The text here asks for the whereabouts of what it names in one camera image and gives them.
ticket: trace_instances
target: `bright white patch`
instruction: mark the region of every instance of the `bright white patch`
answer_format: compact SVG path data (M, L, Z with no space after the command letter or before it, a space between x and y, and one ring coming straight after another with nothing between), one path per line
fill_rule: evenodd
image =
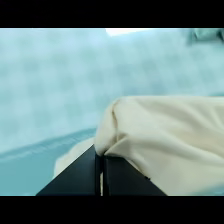
M106 32L110 36L118 36L122 34L132 33L132 32L139 32L143 30L149 30L154 28L105 28Z

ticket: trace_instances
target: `cream fabric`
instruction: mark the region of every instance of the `cream fabric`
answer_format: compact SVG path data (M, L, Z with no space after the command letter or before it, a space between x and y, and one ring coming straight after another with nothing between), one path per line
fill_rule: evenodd
M224 184L223 97L124 97L106 110L98 155L121 156L168 195Z
M75 145L71 150L57 159L54 168L53 179L58 176L64 169L66 169L71 163L73 163L79 156L81 156L85 151L87 151L94 142L94 138L89 138L83 142Z

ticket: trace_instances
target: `checkered tablecloth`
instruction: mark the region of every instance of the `checkered tablecloth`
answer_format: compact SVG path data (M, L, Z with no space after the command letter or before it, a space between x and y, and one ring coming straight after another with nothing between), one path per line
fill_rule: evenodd
M124 95L213 95L224 46L183 29L0 29L0 154L96 127Z

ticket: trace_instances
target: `teal surface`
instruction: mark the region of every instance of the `teal surface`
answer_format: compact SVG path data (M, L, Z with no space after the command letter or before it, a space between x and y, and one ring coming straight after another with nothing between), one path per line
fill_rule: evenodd
M0 194L34 194L68 150L23 158L21 147L96 128L120 96L222 94L223 44L188 39L183 28L0 29ZM9 154L21 160L1 162Z

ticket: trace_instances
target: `white light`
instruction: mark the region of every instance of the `white light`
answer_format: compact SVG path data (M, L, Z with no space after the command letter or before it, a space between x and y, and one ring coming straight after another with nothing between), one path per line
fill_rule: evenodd
M154 28L105 28L106 32L110 36L118 36L122 34L132 33L132 32L139 32L143 30L149 30Z

